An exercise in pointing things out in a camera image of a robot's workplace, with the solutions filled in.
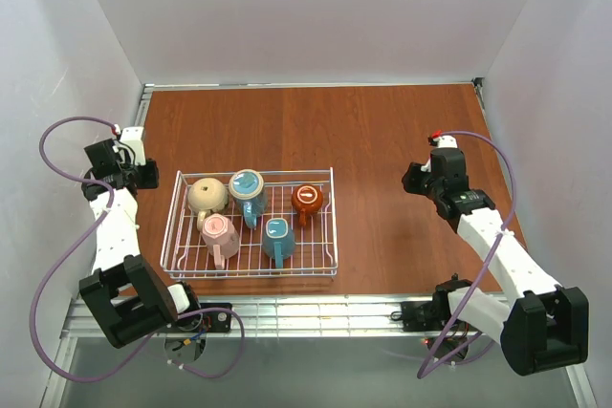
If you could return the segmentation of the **tall blue patterned mug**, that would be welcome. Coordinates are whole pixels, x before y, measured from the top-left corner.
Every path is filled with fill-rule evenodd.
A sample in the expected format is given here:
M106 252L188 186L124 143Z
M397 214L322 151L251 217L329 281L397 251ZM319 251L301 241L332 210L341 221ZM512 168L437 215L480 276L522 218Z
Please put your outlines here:
M229 193L236 201L249 229L256 229L257 221L263 216L267 195L262 175L253 169L242 169L229 179Z

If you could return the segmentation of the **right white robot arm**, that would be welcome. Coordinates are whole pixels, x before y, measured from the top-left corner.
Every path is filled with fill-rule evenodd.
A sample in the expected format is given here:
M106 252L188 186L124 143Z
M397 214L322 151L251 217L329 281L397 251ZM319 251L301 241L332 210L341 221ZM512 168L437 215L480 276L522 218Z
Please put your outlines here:
M444 330L451 320L466 323L498 343L520 376L586 361L586 295L546 273L504 228L492 199L470 188L465 155L453 137L440 137L427 163L410 164L402 183L406 192L435 204L438 215L487 263L506 296L499 301L475 282L452 276L435 288L430 301L402 305L406 330Z

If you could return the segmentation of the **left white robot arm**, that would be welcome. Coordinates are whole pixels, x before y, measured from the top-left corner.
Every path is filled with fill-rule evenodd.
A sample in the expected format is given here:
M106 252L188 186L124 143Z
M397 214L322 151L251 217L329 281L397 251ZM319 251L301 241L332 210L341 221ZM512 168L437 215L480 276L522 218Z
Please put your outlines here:
M121 348L163 326L184 326L179 316L199 308L185 282L166 286L142 257L138 243L137 192L159 186L157 163L144 153L144 131L129 127L84 148L92 164L81 186L96 218L92 273L79 293L110 344Z

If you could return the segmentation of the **pink faceted mug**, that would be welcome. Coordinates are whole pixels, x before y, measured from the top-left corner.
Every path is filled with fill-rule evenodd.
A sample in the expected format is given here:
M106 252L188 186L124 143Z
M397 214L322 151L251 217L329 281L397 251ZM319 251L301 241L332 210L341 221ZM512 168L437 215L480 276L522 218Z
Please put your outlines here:
M232 221L224 215L211 214L203 220L201 234L213 257L215 268L224 270L227 261L240 248L239 235Z

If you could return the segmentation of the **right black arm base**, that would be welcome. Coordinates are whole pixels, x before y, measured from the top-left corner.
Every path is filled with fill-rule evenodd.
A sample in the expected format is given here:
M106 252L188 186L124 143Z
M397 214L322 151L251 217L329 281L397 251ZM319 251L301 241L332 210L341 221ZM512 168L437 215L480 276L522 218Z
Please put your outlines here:
M404 332L440 332L451 316L448 294L470 285L471 281L460 279L455 273L448 281L436 286L429 300L401 302L400 309L390 314L390 320L401 322Z

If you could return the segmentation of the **blue square mug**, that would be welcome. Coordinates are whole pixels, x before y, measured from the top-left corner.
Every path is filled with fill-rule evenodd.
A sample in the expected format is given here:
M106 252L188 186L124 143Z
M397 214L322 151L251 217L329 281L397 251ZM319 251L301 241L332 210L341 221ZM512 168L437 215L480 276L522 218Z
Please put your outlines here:
M295 251L295 235L286 219L271 218L267 221L262 239L262 249L273 260L276 268L284 267L284 262Z

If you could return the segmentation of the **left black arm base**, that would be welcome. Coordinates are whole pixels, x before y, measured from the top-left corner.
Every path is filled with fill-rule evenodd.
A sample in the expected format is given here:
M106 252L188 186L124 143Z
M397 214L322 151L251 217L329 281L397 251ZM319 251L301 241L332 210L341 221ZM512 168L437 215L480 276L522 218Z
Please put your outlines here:
M232 309L231 303L207 303L201 302L200 309L224 309L224 311L212 311L206 314L199 313L189 318L179 320L168 329L173 333L228 333L231 330L232 315L227 310Z

